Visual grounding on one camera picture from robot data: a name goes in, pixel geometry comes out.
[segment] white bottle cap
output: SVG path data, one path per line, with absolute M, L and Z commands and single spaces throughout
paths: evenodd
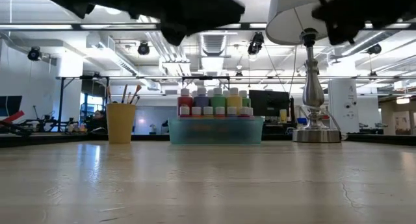
M 241 107 L 240 109 L 240 115 L 249 116 L 250 115 L 250 109 L 246 106 Z
M 239 95 L 239 88 L 230 88 L 229 89 L 230 95 Z
M 241 91 L 239 92 L 239 96 L 240 96 L 240 97 L 247 97 L 247 91 L 246 91 L 246 90 L 241 90 Z
M 214 96 L 214 90 L 208 90 L 207 97 L 213 97 Z
M 187 89 L 187 88 L 182 88 L 182 89 L 181 89 L 181 96 L 183 96 L 183 97 L 188 97 L 188 96 L 189 96 L 189 89 Z
M 192 107 L 192 115 L 200 116 L 201 115 L 201 107 L 198 107 L 198 106 Z
M 221 88 L 214 88 L 214 95 L 222 95 L 222 89 Z
M 207 94 L 207 89 L 204 87 L 199 87 L 198 88 L 198 95 L 206 95 Z
M 181 106 L 181 108 L 179 108 L 179 113 L 181 113 L 181 115 L 189 115 L 189 107 Z
M 226 115 L 226 108 L 225 107 L 216 107 L 215 108 L 215 115 Z
M 229 91 L 228 90 L 222 91 L 222 95 L 224 95 L 224 97 L 229 97 Z
M 211 106 L 205 106 L 203 108 L 203 115 L 208 116 L 208 115 L 213 115 L 214 114 L 214 109 Z
M 236 116 L 237 115 L 237 107 L 230 106 L 227 108 L 227 115 L 229 116 Z

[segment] white lamp shade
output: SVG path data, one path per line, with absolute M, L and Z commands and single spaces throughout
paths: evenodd
M 319 0 L 271 0 L 267 38 L 280 45 L 299 45 L 302 43 L 299 37 L 302 27 L 317 30 L 317 40 L 327 37 L 325 23 L 312 18 L 312 10 L 319 5 Z

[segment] black monitor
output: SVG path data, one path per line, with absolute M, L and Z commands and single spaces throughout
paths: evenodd
M 280 117 L 280 110 L 285 109 L 289 113 L 289 93 L 250 90 L 250 100 L 254 116 L 277 116 Z

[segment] paintbrush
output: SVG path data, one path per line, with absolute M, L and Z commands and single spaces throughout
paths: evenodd
M 136 87 L 136 92 L 135 92 L 135 94 L 133 95 L 133 98 L 131 99 L 130 104 L 133 104 L 133 100 L 135 99 L 135 97 L 136 97 L 136 95 L 137 95 L 138 91 L 140 91 L 141 89 L 142 89 L 142 87 L 141 87 L 140 85 L 137 85 L 137 87 Z
M 129 92 L 129 95 L 127 96 L 127 104 L 130 103 L 130 97 L 131 97 L 131 92 Z
M 124 103 L 124 99 L 125 99 L 125 93 L 127 92 L 127 85 L 124 86 L 124 92 L 123 92 L 123 99 L 122 99 L 122 104 Z
M 109 97 L 110 103 L 112 103 L 110 86 L 107 87 L 107 96 Z

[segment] table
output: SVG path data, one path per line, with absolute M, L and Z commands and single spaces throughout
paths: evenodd
M 0 149 L 0 223 L 409 223 L 416 147 L 76 142 Z

